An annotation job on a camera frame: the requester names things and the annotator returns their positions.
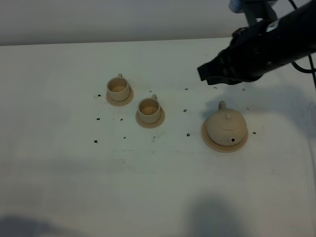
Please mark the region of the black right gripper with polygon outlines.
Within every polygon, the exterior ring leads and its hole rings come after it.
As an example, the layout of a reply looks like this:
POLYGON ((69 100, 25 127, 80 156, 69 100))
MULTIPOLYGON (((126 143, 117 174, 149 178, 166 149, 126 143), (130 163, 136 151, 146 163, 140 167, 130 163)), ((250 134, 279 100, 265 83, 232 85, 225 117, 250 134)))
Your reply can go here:
POLYGON ((236 31, 228 48, 197 68, 201 81, 208 85, 235 85, 253 82, 281 66, 277 52, 283 44, 281 20, 257 23, 236 31))

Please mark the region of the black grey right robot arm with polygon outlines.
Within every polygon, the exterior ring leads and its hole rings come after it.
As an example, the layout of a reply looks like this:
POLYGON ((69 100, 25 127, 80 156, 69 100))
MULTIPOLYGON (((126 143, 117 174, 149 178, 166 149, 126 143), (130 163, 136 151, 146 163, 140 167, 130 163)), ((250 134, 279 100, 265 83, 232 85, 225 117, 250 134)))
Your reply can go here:
POLYGON ((229 46, 197 71, 208 85, 254 82, 264 74, 316 51, 316 2, 309 1, 278 18, 274 0, 232 0, 234 13, 243 13, 247 27, 232 34, 229 46))

